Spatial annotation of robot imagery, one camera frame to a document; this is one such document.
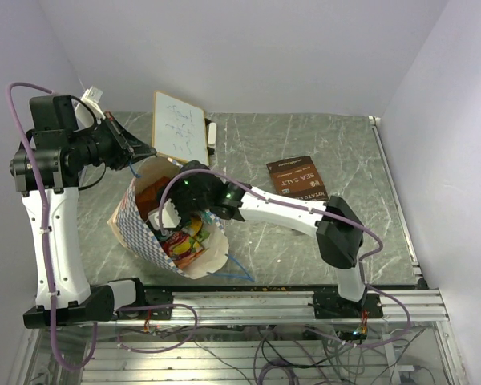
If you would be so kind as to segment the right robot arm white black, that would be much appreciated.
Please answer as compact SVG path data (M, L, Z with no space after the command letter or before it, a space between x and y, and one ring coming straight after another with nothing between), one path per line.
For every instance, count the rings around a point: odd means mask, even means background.
M324 202L277 196L192 161L179 171L168 198L180 215L208 210L226 221L265 222L314 238L323 262L335 268L338 310L352 318L365 309L366 289L358 264L363 225L340 197Z

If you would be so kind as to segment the aluminium rail frame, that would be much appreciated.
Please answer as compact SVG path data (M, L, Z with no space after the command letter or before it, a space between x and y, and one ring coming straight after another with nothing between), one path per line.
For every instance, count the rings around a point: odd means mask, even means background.
M438 290L380 286L382 318L316 319L332 286L173 286L147 315L31 330L12 384L465 384Z

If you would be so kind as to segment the yellow snack packet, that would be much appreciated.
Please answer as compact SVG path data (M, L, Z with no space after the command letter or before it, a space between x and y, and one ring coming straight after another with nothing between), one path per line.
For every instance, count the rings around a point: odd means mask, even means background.
M203 223L200 221L186 225L182 231L188 236L187 241L190 245L201 245L210 237L210 232L204 228Z

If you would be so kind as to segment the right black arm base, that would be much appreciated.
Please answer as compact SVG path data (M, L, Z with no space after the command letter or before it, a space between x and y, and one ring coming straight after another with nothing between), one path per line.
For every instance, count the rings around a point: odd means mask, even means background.
M383 310L378 294L365 293L358 302L341 298L334 292L316 292L308 303L316 319L382 318Z

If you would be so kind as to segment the teal snack packet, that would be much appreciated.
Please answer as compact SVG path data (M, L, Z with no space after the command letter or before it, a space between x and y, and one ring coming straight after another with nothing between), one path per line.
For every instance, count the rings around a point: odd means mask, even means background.
M210 224L210 225L215 222L215 217L210 211L208 210L199 211L199 214L203 222L206 222L207 224Z

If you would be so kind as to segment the checkered paper bag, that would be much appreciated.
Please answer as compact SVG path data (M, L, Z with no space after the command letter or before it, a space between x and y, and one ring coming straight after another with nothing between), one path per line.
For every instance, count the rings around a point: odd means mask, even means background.
M170 229L169 219L164 218L168 234L160 232L155 218L157 194L180 169L174 160L145 160L107 222L112 232L125 249L160 270L191 279L216 276L253 282L253 276L229 252L223 221L209 211L193 213L182 229Z

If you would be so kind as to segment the red yellow chips bag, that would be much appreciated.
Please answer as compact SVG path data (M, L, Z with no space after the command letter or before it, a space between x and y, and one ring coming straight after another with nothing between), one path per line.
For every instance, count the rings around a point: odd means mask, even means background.
M207 248L201 245L190 245L187 241L188 236L184 232L173 233L169 238L160 242L164 252L171 258L175 266L181 270L196 260Z

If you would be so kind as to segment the white whiteboard eraser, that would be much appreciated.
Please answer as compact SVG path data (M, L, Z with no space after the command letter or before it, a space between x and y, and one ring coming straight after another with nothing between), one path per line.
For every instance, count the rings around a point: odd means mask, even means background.
M215 122L211 122L208 125L208 146L210 148L216 147L216 133L217 133L217 124Z

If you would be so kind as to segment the small whiteboard yellow frame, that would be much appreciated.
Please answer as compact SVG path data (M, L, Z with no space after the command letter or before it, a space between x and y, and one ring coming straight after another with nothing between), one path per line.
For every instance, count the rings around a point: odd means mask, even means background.
M198 160L209 165L204 110L156 91L152 147L158 153L184 163Z

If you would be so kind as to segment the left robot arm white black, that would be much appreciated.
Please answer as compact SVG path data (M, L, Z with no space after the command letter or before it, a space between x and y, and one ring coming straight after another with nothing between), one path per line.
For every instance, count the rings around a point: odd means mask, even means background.
M139 318L147 310L138 278L92 286L79 248L77 205L87 166L118 171L154 156L156 150L107 112L81 129L73 95L30 100L33 129L10 162L15 187L30 219L38 273L34 306L23 315L28 329L113 319L117 310Z

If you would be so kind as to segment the brown sea salt chips bag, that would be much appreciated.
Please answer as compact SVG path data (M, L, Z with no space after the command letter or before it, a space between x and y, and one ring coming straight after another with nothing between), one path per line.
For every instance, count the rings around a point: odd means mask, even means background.
M298 156L267 163L278 195L304 201L329 199L322 178L310 156Z

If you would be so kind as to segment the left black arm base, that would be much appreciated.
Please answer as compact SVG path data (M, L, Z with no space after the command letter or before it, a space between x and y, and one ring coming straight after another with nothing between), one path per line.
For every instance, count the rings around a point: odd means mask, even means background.
M165 288L145 286L139 278L125 278L107 283L112 290L116 318L137 318L148 314L148 306L171 305L172 292Z

